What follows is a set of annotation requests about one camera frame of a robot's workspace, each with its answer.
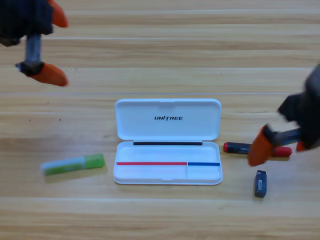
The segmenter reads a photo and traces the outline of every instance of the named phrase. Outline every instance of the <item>wooden table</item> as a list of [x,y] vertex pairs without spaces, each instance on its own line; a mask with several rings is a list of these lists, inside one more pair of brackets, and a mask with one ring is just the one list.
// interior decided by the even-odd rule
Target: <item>wooden table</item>
[[[70,27],[43,41],[66,88],[24,77],[0,48],[1,240],[318,240],[320,152],[249,167],[226,141],[294,127],[276,110],[320,59],[319,0],[59,0]],[[119,185],[114,103],[215,98],[223,181]],[[107,167],[43,177],[40,164],[104,153]],[[265,198],[253,196],[257,170]]]

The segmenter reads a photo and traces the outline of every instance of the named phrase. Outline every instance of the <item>blue stripe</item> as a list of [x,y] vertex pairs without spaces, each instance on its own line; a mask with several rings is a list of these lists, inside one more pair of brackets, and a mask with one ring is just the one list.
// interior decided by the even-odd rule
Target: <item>blue stripe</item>
[[219,167],[219,162],[188,162],[188,166],[216,166]]

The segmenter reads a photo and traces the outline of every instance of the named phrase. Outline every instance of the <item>green cap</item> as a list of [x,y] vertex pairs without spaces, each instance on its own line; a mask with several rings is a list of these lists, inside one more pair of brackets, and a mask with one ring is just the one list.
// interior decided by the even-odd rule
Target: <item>green cap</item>
[[105,158],[102,153],[84,156],[86,169],[102,168],[105,165]]

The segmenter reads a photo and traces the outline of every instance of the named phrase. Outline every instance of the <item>red stripe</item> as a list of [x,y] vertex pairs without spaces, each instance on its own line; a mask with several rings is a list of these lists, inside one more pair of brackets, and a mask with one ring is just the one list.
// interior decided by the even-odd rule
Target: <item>red stripe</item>
[[183,161],[119,161],[117,165],[187,165]]

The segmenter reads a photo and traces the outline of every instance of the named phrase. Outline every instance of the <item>white plastic case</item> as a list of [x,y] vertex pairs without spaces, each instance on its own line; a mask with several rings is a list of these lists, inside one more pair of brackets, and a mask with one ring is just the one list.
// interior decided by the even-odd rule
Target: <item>white plastic case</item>
[[119,184],[216,185],[223,179],[221,104],[207,98],[121,99],[113,179]]

